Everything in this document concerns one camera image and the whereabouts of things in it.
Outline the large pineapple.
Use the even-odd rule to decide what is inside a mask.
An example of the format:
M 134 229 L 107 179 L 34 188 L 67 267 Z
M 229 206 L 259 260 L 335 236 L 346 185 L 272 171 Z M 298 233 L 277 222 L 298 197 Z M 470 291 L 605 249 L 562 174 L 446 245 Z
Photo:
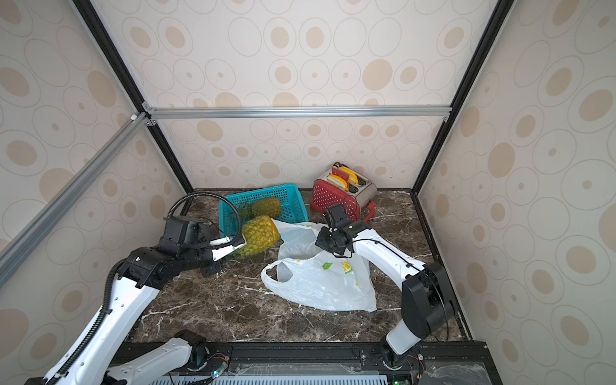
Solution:
M 242 227 L 245 245 L 233 252 L 235 258 L 248 258 L 274 246 L 280 237 L 274 221 L 268 216 L 260 216 L 248 221 Z

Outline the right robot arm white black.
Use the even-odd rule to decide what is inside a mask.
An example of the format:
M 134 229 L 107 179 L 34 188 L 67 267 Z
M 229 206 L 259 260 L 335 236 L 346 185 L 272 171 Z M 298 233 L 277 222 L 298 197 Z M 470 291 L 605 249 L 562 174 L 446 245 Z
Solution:
M 315 245 L 336 258 L 360 256 L 388 276 L 401 291 L 402 320 L 383 338 L 383 362 L 400 367 L 412 349 L 442 326 L 460 307 L 444 266 L 412 258 L 364 221 L 351 221 L 342 205 L 323 212 L 327 226 Z

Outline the white plastic bag lemon print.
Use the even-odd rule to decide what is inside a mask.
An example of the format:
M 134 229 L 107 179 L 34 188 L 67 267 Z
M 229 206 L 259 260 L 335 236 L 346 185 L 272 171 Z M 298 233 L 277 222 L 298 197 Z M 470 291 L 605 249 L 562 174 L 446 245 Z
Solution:
M 377 310 L 368 261 L 337 258 L 317 247 L 324 224 L 274 221 L 283 240 L 278 259 L 261 271 L 267 289 L 292 303 L 321 311 Z

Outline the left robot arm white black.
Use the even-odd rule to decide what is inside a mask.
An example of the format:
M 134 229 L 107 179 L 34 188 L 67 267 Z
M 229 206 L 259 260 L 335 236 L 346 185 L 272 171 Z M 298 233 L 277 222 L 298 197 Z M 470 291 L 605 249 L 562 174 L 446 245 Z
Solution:
M 112 360 L 168 282 L 184 271 L 218 268 L 224 257 L 244 245 L 241 231 L 213 240 L 200 221 L 168 216 L 157 245 L 133 250 L 112 267 L 99 312 L 67 354 L 46 375 L 27 383 L 149 384 L 184 365 L 202 369 L 209 352 L 199 336 L 187 331 L 126 364 L 114 367 Z

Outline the small pineapple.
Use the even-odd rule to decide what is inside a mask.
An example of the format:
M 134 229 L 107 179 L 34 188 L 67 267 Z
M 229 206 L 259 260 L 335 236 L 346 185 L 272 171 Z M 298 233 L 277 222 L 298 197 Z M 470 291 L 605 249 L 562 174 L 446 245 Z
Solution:
M 242 221 L 250 221 L 266 216 L 278 218 L 282 215 L 282 205 L 277 197 L 266 197 L 253 203 L 242 203 L 238 208 Z

